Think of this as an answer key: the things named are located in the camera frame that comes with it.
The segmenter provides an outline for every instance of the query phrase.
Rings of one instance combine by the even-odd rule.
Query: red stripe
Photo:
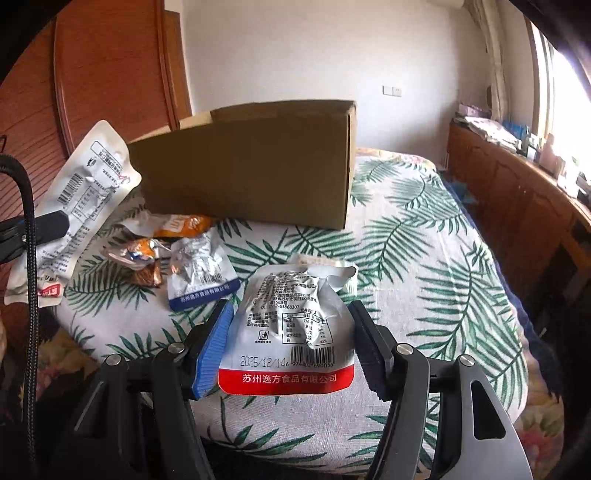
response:
[[[355,368],[353,365],[326,374],[228,370],[221,368],[217,383],[224,392],[231,395],[331,393],[343,390],[351,385],[354,374]]]

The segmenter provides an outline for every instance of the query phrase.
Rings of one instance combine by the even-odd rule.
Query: white wall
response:
[[[509,0],[498,0],[505,31],[503,63],[511,121],[531,128],[534,115],[534,63],[523,14]]]
[[[441,160],[458,99],[485,106],[484,39],[465,9],[423,0],[184,0],[197,111],[244,102],[358,103],[357,145]],[[382,94],[382,85],[402,97]]]

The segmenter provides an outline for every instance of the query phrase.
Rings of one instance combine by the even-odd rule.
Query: brown candy wrapper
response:
[[[160,269],[160,259],[154,263],[134,271],[129,278],[129,283],[140,285],[142,287],[159,287],[162,285],[162,271]]]

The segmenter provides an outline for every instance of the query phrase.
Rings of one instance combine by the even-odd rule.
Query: barcode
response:
[[[215,272],[214,274],[203,272],[199,275],[199,281],[201,283],[224,283],[220,272]]]
[[[310,348],[304,345],[291,347],[291,364],[298,367],[332,367],[335,363],[335,348],[323,346]]]
[[[57,198],[57,201],[62,205],[67,205],[82,185],[83,180],[84,179],[80,175],[74,173],[73,177],[68,182],[68,185],[66,185],[66,188],[64,188],[63,192]]]

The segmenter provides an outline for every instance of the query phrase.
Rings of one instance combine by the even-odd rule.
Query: bed sheet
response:
[[[398,341],[425,354],[473,355],[511,419],[523,411],[530,362],[515,307],[494,258],[445,188],[431,162],[413,155],[359,149],[343,231],[225,219],[217,225],[241,289],[260,266],[286,262],[293,252],[354,261],[359,294]],[[129,271],[100,255],[131,235],[118,225],[144,208],[139,190],[111,215],[80,258],[65,299],[61,325],[91,356],[154,355],[183,340],[211,304],[183,312],[168,308],[166,289],[126,282]],[[348,303],[354,298],[343,296]],[[242,397],[214,389],[193,403],[199,433],[229,448],[276,462],[336,473],[365,472],[388,413],[356,360],[348,389],[328,395]],[[439,398],[428,405],[420,468],[426,471],[436,438]]]

